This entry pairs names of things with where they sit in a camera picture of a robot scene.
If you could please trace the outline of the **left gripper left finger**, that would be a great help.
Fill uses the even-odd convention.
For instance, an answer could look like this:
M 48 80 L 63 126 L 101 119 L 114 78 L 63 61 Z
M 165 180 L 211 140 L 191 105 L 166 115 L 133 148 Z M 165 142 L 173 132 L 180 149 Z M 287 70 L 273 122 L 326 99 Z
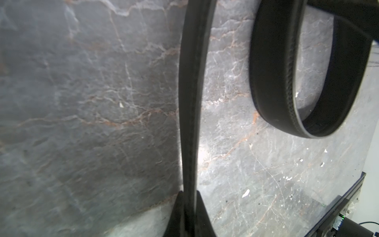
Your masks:
M 184 213 L 183 191 L 177 194 L 173 209 L 163 237 L 182 236 L 182 217 Z

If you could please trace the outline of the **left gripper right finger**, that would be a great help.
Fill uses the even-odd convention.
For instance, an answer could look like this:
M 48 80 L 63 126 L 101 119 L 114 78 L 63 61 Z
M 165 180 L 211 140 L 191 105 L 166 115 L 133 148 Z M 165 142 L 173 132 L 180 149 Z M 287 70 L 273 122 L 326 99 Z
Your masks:
M 196 237 L 217 237 L 199 191 L 196 198 Z

